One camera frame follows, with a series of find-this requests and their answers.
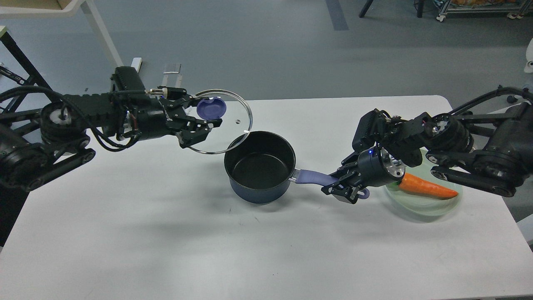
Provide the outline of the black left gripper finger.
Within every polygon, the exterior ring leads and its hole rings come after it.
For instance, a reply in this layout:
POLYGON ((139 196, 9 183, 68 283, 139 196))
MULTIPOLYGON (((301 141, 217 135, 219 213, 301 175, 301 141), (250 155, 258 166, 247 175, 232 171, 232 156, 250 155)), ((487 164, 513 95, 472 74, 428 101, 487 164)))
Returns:
POLYGON ((177 137, 179 146, 185 149, 205 141, 211 131, 220 127, 222 122, 221 118, 207 121, 190 116, 178 118, 179 129, 177 137))
POLYGON ((200 101, 204 99, 205 97, 189 95, 188 91, 184 88, 168 88, 168 106, 173 110, 181 108, 185 112, 190 112, 192 110, 192 107, 196 108, 200 101))

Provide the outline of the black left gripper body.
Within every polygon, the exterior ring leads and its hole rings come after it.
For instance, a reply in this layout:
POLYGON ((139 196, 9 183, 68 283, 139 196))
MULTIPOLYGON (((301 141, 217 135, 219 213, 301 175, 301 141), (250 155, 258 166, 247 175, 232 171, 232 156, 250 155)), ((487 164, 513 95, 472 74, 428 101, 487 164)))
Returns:
POLYGON ((136 100, 136 120, 139 140, 175 135, 187 128, 188 118, 182 107, 188 99, 186 90, 169 90, 165 99, 156 99, 148 95, 136 100))

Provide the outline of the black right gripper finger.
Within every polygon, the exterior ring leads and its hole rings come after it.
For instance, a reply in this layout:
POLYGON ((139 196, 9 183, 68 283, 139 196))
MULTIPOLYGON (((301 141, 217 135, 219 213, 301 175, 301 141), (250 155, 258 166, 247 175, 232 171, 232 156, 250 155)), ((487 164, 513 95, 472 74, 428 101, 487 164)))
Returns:
POLYGON ((352 153, 341 161, 341 166, 329 175, 337 180, 350 180, 360 176, 359 153, 352 153))
POLYGON ((367 199, 367 188, 359 180, 350 182, 348 179, 328 178, 321 185, 323 193, 332 195, 343 203, 356 204, 359 199, 367 199))

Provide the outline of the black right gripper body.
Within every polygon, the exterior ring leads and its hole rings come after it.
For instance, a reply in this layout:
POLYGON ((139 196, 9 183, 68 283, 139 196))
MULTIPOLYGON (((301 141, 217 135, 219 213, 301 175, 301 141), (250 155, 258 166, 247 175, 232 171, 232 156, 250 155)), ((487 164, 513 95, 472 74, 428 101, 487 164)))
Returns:
POLYGON ((354 184, 362 188, 400 182, 406 172, 406 166, 383 147, 355 151, 354 157, 357 163, 356 173, 358 173, 354 184))

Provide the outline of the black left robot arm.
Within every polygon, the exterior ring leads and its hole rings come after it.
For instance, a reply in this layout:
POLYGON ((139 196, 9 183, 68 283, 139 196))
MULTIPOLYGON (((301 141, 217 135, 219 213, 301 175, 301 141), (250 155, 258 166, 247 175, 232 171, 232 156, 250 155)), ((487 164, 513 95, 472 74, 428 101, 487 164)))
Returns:
POLYGON ((131 148, 147 139, 175 135, 181 148, 206 140, 222 118, 195 118, 205 97, 183 88, 145 86, 133 67, 121 66, 111 77, 108 93, 59 94, 38 86, 21 86, 1 94, 1 101, 32 93, 52 101, 44 108, 1 115, 1 184, 30 192, 95 157, 87 148, 90 130, 110 152, 131 148))

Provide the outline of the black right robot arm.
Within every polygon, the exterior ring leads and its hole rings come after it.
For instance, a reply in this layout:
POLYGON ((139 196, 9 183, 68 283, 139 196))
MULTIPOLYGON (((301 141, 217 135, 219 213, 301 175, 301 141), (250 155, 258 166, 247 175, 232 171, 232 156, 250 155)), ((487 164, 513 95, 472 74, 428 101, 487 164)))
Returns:
POLYGON ((375 109, 360 118, 354 151, 321 191, 354 204, 365 188, 404 179, 425 148, 434 177, 512 197, 532 175, 532 123, 527 88, 498 87, 448 113, 411 120, 375 109))

